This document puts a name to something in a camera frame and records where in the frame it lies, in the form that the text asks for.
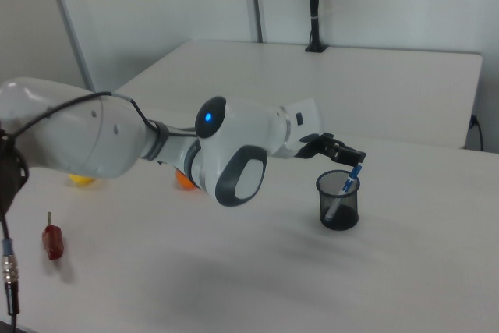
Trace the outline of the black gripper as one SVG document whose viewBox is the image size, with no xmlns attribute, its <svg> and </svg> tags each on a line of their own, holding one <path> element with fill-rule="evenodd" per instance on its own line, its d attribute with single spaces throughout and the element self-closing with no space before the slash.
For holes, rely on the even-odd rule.
<svg viewBox="0 0 499 333">
<path fill-rule="evenodd" d="M 296 154 L 297 158 L 310 159 L 317 154 L 329 157 L 332 161 L 348 166 L 357 166 L 365 160 L 366 153 L 352 149 L 344 142 L 334 138 L 331 133 L 323 133 Z"/>
</svg>

